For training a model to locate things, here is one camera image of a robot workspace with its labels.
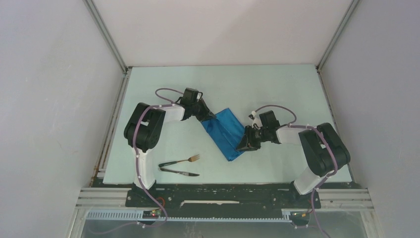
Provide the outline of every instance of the white wall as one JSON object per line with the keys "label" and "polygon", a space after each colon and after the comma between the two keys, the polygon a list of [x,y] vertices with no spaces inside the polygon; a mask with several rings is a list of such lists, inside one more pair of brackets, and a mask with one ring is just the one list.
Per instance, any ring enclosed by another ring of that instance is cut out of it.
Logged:
{"label": "white wall", "polygon": [[83,1],[0,1],[0,237],[65,236],[121,76]]}
{"label": "white wall", "polygon": [[129,66],[318,64],[351,0],[96,0]]}
{"label": "white wall", "polygon": [[387,238],[420,233],[419,7],[362,1],[322,71],[354,176]]}

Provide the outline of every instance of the white panel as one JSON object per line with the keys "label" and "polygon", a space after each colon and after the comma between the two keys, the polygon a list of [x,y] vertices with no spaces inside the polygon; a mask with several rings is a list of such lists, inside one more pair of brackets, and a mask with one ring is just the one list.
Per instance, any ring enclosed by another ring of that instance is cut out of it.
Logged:
{"label": "white panel", "polygon": [[0,1],[0,237],[65,236],[121,75],[83,1]]}
{"label": "white panel", "polygon": [[419,237],[420,2],[365,0],[323,78],[386,238]]}
{"label": "white panel", "polygon": [[96,0],[130,66],[317,64],[351,0]]}
{"label": "white panel", "polygon": [[[214,112],[230,108],[242,125],[260,106],[280,104],[292,109],[298,124],[332,123],[318,74],[313,65],[235,65],[133,68],[112,142],[104,183],[132,183],[135,163],[132,148],[123,132],[139,102],[150,105],[164,100],[155,95],[161,87],[183,91],[186,87],[203,91],[207,106]],[[162,92],[177,99],[179,94]],[[273,109],[281,123],[291,121],[284,110]],[[188,159],[200,154],[194,163],[183,162],[169,169],[200,174],[187,177],[160,172],[158,164]],[[195,117],[167,123],[153,149],[154,169],[159,183],[264,183],[291,182],[308,166],[301,145],[263,143],[258,151],[245,152],[228,162]],[[329,181],[351,181],[343,167]]]}

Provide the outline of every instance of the white table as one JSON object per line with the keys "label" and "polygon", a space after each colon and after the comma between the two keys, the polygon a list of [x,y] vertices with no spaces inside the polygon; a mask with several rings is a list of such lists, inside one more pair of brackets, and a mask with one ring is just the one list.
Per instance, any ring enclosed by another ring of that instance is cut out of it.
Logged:
{"label": "white table", "polygon": [[[123,136],[124,128],[139,102],[166,104],[155,90],[168,87],[184,91],[196,88],[212,112],[229,107],[243,125],[250,124],[252,110],[266,104],[279,104],[293,110],[296,124],[333,124],[330,111],[313,65],[232,65],[133,68],[125,93],[115,137],[108,158],[104,183],[132,183],[135,177],[132,148]],[[161,91],[176,100],[180,94]],[[273,108],[280,123],[292,116]],[[262,144],[258,151],[245,152],[228,162],[195,117],[163,126],[154,149],[154,171],[158,183],[268,183],[291,182],[307,166],[301,146]],[[193,163],[183,162],[169,169],[200,174],[186,177],[158,171],[158,164],[187,159],[200,154]],[[351,181],[345,166],[329,182]]]}

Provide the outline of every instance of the blue cloth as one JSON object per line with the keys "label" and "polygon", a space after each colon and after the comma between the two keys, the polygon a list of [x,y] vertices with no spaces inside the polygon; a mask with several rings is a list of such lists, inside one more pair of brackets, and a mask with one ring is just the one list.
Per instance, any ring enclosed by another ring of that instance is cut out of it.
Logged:
{"label": "blue cloth", "polygon": [[217,113],[215,119],[201,124],[228,161],[242,155],[244,151],[238,152],[235,148],[244,136],[245,128],[229,108]]}

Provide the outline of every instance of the robotic arm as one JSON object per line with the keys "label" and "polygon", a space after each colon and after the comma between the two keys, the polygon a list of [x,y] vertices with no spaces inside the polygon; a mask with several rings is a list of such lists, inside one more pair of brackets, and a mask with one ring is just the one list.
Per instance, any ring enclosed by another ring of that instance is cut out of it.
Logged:
{"label": "robotic arm", "polygon": [[[286,124],[280,125],[273,111],[260,114],[260,119],[256,117],[255,112],[249,117],[253,120],[252,125],[245,127],[245,134],[236,150],[258,150],[261,148],[261,143],[266,141],[302,146],[308,167],[291,183],[290,192],[294,200],[310,193],[329,173],[334,171],[333,159],[315,131],[305,127],[295,128]],[[320,124],[316,130],[328,143],[337,162],[337,169],[348,164],[350,162],[349,151],[331,124]]]}
{"label": "robotic arm", "polygon": [[[178,103],[176,102],[171,107],[155,107],[148,110],[141,121],[136,141],[133,141],[136,125],[143,112],[150,105],[139,103],[131,115],[124,129],[124,137],[128,140],[128,145],[133,148],[136,146],[139,151],[138,169],[141,174],[141,181],[146,189],[149,189],[155,183],[151,152],[159,141],[163,124],[186,120],[191,116],[195,116],[198,121],[215,118],[215,115],[204,102],[202,95],[198,90],[186,88],[183,96],[177,100]],[[134,183],[141,187],[137,177],[134,178]]]}

